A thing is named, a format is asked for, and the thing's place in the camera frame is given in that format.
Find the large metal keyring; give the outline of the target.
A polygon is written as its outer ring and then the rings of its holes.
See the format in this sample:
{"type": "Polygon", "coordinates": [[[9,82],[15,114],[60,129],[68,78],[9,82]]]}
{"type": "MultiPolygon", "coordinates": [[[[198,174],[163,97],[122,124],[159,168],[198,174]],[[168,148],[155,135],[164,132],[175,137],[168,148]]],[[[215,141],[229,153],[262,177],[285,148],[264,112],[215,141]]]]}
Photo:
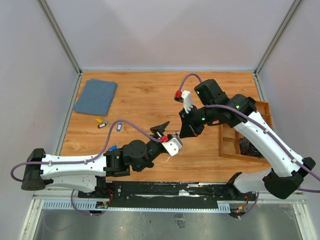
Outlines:
{"type": "Polygon", "coordinates": [[[174,137],[174,136],[179,137],[180,136],[180,130],[179,129],[175,130],[175,131],[169,133],[168,135],[171,136],[171,137],[174,137]]]}

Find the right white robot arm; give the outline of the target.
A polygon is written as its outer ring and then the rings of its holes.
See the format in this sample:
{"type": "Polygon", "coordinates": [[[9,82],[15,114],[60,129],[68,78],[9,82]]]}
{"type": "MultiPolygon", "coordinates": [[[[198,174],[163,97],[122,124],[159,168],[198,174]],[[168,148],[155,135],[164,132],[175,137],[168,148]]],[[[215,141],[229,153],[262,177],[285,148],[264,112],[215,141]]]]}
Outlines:
{"type": "Polygon", "coordinates": [[[316,162],[285,144],[263,119],[252,97],[236,94],[229,98],[214,79],[201,82],[194,91],[203,104],[201,108],[194,105],[189,91],[179,88],[174,96],[183,103],[179,112],[180,138],[197,137],[206,125],[214,122],[227,124],[248,139],[271,166],[256,173],[235,173],[227,182],[226,193],[230,199],[238,200],[248,192],[268,191],[284,200],[301,186],[306,175],[313,174],[316,162]]]}

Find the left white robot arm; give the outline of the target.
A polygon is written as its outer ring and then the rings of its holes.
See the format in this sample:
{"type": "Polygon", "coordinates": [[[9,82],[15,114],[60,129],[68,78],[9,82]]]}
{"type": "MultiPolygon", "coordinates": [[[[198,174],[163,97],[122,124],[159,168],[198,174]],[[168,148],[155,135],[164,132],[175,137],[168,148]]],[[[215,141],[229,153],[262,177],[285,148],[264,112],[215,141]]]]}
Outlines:
{"type": "Polygon", "coordinates": [[[167,152],[169,122],[150,128],[148,142],[133,140],[114,150],[87,156],[57,156],[43,148],[34,149],[25,163],[21,189],[44,190],[47,186],[91,193],[101,198],[107,193],[106,177],[125,177],[154,166],[153,161],[167,152]]]}

